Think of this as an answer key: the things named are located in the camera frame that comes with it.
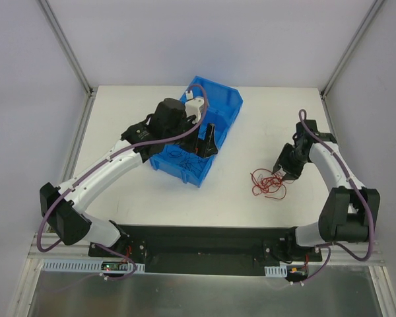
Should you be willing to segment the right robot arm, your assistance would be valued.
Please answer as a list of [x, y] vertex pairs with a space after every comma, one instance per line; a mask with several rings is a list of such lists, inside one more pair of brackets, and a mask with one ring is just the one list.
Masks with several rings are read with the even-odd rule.
[[338, 242], [374, 243], [374, 231], [380, 206], [380, 193], [367, 188], [348, 167], [333, 134], [318, 131], [315, 120], [296, 124], [293, 144], [287, 143], [273, 166], [282, 172], [283, 181], [295, 181], [304, 165], [318, 169], [329, 191], [317, 222], [294, 229], [293, 239], [284, 243], [290, 260], [306, 255], [308, 247]]

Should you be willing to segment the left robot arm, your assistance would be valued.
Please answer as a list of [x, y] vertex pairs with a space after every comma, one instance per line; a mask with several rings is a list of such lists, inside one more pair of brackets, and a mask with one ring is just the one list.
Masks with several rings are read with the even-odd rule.
[[192, 95], [186, 102], [173, 98], [159, 102], [154, 113], [129, 126], [92, 166], [58, 186], [48, 182], [40, 188], [43, 224], [67, 246], [85, 240], [103, 245], [110, 256], [121, 256], [127, 234], [115, 221], [88, 215], [88, 206], [118, 178], [161, 153], [166, 145], [177, 145], [202, 159], [217, 154], [214, 124], [208, 124], [205, 138], [199, 138], [208, 107], [206, 98]]

